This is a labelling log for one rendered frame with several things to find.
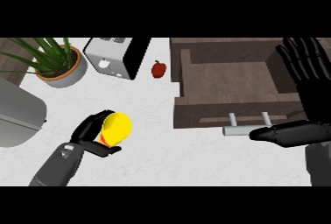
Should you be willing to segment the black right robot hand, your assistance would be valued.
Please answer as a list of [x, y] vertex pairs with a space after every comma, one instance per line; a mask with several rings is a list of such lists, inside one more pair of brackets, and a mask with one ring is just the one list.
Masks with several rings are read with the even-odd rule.
[[331, 142], [331, 59], [316, 38], [284, 38], [275, 47], [304, 109], [306, 119], [254, 129], [250, 139], [284, 148]]

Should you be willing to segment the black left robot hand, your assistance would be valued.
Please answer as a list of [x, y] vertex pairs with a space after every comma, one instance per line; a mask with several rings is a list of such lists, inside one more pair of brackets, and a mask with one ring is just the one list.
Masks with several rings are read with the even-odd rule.
[[121, 150], [120, 146], [108, 147], [105, 144], [94, 141], [99, 136], [103, 121], [112, 114], [114, 111], [106, 109], [94, 115], [90, 115], [77, 126], [69, 138], [71, 143], [80, 144], [87, 152], [102, 158]]

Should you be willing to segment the yellow cup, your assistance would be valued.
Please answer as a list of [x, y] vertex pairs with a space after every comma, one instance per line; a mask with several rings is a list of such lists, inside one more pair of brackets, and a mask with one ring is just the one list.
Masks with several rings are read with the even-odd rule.
[[117, 146], [130, 136], [131, 120], [125, 113], [112, 113], [102, 123], [97, 141], [108, 147]]

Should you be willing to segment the brown wooden drawer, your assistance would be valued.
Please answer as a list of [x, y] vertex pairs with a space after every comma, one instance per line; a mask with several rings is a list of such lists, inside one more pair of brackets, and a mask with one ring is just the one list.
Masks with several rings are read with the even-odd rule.
[[174, 98], [176, 129], [222, 127], [230, 120], [261, 125], [306, 119], [298, 94], [276, 89], [263, 62], [192, 62], [192, 52], [180, 51], [180, 96]]

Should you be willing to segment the grey rounded appliance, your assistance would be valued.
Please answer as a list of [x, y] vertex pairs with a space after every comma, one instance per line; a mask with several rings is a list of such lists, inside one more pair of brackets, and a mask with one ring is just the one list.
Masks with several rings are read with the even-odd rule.
[[0, 77], [0, 147], [22, 144], [41, 130], [44, 101]]

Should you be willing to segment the green potted plant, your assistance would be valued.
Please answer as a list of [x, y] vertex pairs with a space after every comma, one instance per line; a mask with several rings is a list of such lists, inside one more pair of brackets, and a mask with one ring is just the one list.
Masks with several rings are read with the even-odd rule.
[[60, 45], [53, 38], [34, 38], [38, 47], [34, 47], [22, 38], [9, 40], [31, 54], [35, 60], [22, 58], [7, 52], [0, 55], [18, 60], [34, 68], [31, 74], [53, 88], [71, 87], [86, 75], [89, 63], [81, 51], [63, 38]]

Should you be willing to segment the silver and black toaster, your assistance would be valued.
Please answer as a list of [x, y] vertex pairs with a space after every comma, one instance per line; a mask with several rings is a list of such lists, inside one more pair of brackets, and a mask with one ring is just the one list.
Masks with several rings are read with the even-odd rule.
[[151, 38], [92, 38], [83, 48], [100, 74], [134, 80]]

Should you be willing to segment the brown wooden cabinet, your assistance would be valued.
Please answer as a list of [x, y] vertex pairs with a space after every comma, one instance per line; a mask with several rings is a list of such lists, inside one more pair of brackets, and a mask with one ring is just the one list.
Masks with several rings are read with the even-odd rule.
[[191, 51], [193, 64], [254, 63], [272, 66], [272, 71], [285, 71], [275, 47], [281, 38], [170, 38], [170, 77], [182, 82], [180, 52]]

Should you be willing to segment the red bell pepper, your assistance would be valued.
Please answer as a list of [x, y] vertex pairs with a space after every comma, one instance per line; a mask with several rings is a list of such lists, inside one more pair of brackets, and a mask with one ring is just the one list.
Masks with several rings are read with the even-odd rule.
[[155, 64], [152, 65], [152, 68], [151, 68], [152, 77], [161, 78], [162, 75], [165, 74], [165, 70], [167, 70], [165, 64], [155, 61]]

